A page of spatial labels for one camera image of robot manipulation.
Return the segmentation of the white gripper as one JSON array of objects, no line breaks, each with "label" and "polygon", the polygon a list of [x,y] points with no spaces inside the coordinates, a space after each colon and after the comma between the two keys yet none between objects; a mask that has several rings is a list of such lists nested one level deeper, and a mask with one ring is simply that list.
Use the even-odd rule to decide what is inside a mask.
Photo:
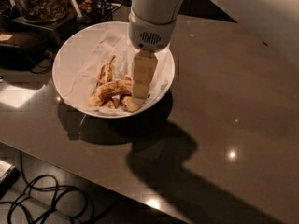
[{"label": "white gripper", "polygon": [[154,7],[132,8],[128,35],[132,45],[140,50],[132,63],[132,96],[146,99],[155,74],[158,59],[153,52],[165,49],[171,39],[177,15],[170,10]]}]

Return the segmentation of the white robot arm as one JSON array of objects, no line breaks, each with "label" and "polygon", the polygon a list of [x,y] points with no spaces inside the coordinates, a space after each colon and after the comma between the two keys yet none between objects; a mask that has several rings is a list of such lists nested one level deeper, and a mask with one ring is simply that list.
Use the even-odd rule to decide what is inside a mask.
[{"label": "white robot arm", "polygon": [[[245,25],[288,62],[299,64],[299,0],[207,0],[233,21]],[[165,49],[184,0],[132,0],[128,35],[136,49]]]}]

